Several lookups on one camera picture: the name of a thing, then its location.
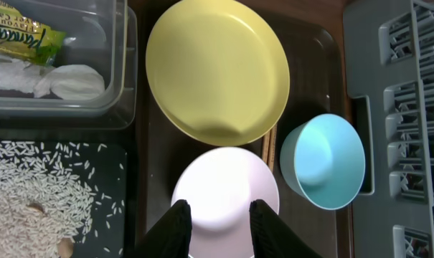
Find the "pile of rice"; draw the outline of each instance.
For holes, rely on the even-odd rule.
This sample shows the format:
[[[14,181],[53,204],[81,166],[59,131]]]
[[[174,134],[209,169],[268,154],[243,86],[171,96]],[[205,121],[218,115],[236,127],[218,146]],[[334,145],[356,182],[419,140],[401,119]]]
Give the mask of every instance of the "pile of rice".
[[[91,229],[95,194],[63,166],[60,157],[65,151],[51,153],[43,147],[0,143],[1,258],[59,257],[61,239],[73,240],[81,227],[83,234]]]

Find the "plate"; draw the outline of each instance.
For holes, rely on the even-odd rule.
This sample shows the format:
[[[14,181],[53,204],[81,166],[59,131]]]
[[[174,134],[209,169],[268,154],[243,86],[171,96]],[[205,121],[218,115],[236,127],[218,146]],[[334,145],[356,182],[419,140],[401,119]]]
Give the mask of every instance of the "plate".
[[[146,74],[167,118],[218,146],[265,135],[290,90],[287,58],[274,31],[233,0],[183,0],[169,8],[148,39]]]
[[[217,148],[194,160],[181,175],[171,205],[179,199],[191,206],[193,258],[252,257],[250,202],[262,199],[279,212],[269,167],[241,148]]]

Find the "white plate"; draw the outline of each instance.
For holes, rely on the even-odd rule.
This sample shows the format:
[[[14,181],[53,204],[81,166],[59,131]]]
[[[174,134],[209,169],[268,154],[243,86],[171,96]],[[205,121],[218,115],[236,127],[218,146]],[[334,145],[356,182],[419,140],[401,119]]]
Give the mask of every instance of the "white plate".
[[[250,202],[262,199],[279,212],[272,172],[241,148],[217,148],[194,160],[181,175],[171,204],[179,199],[191,206],[193,258],[252,257]]]

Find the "snack package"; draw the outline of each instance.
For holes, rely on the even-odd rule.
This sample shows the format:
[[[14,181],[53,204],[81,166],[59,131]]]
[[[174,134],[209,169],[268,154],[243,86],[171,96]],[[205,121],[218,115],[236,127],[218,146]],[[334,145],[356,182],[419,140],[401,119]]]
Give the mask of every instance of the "snack package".
[[[0,54],[52,65],[64,37],[64,32],[23,17],[13,6],[0,1]]]

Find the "clear plastic bin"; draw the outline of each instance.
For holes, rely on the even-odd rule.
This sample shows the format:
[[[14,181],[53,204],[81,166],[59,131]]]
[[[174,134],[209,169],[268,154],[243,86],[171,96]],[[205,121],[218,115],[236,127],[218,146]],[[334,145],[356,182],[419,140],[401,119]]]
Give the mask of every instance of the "clear plastic bin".
[[[105,80],[105,92],[92,100],[61,100],[30,97],[0,97],[1,117],[90,117],[106,114],[123,95],[136,93],[136,85],[125,90],[128,7],[126,0],[6,0],[22,15],[53,29],[67,32],[53,66],[88,65]],[[130,53],[136,55],[135,46]]]
[[[105,80],[92,100],[0,97],[0,128],[122,129],[133,121],[138,71],[137,20],[124,0],[6,0],[24,16],[67,32],[60,65],[88,65]]]

